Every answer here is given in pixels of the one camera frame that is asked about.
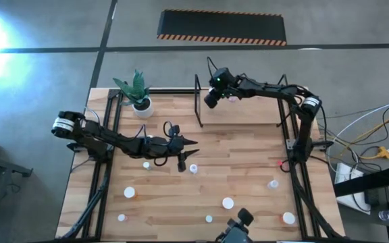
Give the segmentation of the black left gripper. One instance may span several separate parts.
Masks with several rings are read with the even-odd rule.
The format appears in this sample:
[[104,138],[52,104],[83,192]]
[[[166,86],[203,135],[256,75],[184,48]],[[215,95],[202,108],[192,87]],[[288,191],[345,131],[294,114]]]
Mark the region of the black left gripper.
[[189,140],[189,139],[181,136],[179,125],[173,125],[172,123],[164,123],[163,127],[165,127],[166,125],[170,126],[167,133],[165,133],[165,135],[170,139],[166,144],[166,147],[168,149],[168,153],[171,156],[177,156],[177,158],[178,158],[178,163],[177,163],[178,171],[183,172],[186,170],[185,160],[189,156],[191,156],[192,154],[198,152],[199,150],[194,149],[194,150],[185,151],[185,152],[183,152],[182,150],[184,149],[184,146],[197,144],[198,142],[195,140]]

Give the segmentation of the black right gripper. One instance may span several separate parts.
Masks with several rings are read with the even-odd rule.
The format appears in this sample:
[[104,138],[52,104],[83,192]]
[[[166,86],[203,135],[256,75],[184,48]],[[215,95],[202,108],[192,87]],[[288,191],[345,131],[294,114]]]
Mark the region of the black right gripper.
[[233,76],[229,69],[217,69],[209,81],[209,92],[204,98],[208,108],[213,109],[220,99],[229,99],[233,96],[233,88],[238,86],[238,78]]

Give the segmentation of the large orange medicine bottle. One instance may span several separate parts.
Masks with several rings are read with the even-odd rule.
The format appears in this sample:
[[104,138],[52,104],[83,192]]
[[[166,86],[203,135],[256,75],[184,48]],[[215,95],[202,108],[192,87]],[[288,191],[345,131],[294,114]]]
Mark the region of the large orange medicine bottle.
[[286,225],[293,225],[296,222],[296,217],[291,212],[282,213],[280,219]]

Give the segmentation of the white plant pot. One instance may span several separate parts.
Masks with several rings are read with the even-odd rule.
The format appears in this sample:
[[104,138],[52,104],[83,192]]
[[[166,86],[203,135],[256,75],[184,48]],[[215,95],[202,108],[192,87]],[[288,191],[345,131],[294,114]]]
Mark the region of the white plant pot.
[[149,118],[154,113],[154,108],[153,108],[152,101],[150,98],[145,99],[144,103],[141,106],[132,105],[132,108],[133,108],[136,116],[138,116],[141,119]]

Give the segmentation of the black hazard-striped floor mat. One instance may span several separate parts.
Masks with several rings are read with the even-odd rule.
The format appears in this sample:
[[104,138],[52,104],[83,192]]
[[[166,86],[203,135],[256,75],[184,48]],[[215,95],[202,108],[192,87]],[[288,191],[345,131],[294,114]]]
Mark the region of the black hazard-striped floor mat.
[[248,45],[286,46],[284,18],[278,13],[165,9],[157,38]]

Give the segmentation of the green artificial plant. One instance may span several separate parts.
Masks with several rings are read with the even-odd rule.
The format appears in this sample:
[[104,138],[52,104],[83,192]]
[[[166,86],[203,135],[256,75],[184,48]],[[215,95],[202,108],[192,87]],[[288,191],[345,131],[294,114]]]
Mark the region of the green artificial plant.
[[138,70],[134,71],[132,85],[117,78],[113,78],[113,81],[128,100],[127,102],[121,102],[121,105],[123,106],[141,106],[144,105],[145,101],[149,98],[149,87],[145,86],[143,72]]

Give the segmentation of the white power box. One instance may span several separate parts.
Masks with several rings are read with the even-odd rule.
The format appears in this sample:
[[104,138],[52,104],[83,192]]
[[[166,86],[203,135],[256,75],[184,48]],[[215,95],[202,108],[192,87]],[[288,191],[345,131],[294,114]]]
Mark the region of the white power box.
[[[352,166],[345,165],[343,163],[337,164],[336,175],[334,178],[334,184],[339,184],[350,179],[362,177],[363,172]],[[360,211],[367,215],[371,214],[371,205],[365,202],[365,194],[358,192],[355,194],[349,194],[346,196],[337,196],[336,200],[339,204]]]

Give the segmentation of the yellow power plug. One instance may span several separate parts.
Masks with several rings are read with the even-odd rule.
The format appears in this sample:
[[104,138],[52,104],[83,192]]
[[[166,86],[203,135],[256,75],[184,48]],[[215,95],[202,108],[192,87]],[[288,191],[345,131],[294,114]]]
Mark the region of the yellow power plug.
[[[366,157],[364,154],[371,150],[371,149],[377,149],[377,153],[373,156]],[[359,156],[360,159],[389,159],[389,150],[386,149],[384,146],[371,146],[367,149],[365,149],[361,155]]]

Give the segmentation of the black cart beam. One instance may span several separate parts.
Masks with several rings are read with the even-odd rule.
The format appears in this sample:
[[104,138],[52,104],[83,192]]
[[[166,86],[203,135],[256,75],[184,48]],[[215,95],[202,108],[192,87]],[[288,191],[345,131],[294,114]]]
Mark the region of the black cart beam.
[[389,169],[335,184],[334,192],[337,197],[340,197],[387,186],[389,186]]

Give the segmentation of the grey stand leg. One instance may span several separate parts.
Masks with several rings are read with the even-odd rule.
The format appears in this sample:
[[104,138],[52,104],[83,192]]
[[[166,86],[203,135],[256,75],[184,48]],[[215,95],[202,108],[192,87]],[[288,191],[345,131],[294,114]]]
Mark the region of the grey stand leg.
[[14,163],[2,159],[0,159],[0,168],[8,170],[10,172],[20,173],[23,177],[30,177],[33,171],[33,169],[28,169],[26,167],[16,165]]

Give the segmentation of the wooden shelf with black frame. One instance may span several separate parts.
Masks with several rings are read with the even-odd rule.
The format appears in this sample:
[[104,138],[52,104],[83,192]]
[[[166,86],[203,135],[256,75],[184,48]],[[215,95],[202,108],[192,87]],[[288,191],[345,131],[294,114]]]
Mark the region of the wooden shelf with black frame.
[[212,125],[265,125],[280,126],[285,118],[289,118],[289,110],[284,101],[267,97],[253,97],[236,100],[231,103],[221,99],[215,108],[210,109],[204,102],[208,94],[201,88],[199,77],[194,76],[194,113],[200,127]]

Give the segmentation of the black aluminium rig frame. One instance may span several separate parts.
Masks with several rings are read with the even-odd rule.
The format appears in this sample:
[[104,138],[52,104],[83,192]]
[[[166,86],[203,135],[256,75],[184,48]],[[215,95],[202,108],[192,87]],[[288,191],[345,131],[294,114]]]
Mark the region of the black aluminium rig frame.
[[[88,98],[87,117],[107,119],[110,128],[128,136],[136,134],[142,125],[154,136],[163,134],[169,127],[163,127],[167,121],[179,125],[185,137],[198,142],[190,150],[199,151],[186,161],[197,165],[198,172],[179,172],[174,157],[152,162],[151,170],[146,170],[142,160],[116,150],[108,192],[73,243],[212,242],[241,208],[254,217],[249,226],[254,241],[326,237],[294,193],[290,174],[278,165],[287,158],[286,140],[296,136],[299,129],[297,116],[290,115],[280,126],[200,127],[193,89],[155,89],[151,99],[154,114],[141,120],[131,108],[120,106],[114,89],[94,88]],[[276,189],[267,187],[272,180],[279,182]],[[124,197],[128,186],[135,188],[135,198]],[[222,207],[225,197],[233,199],[232,209]],[[285,212],[296,217],[293,225],[280,219]],[[120,214],[127,215],[128,220],[118,221]],[[205,221],[207,215],[213,217],[211,223]]]

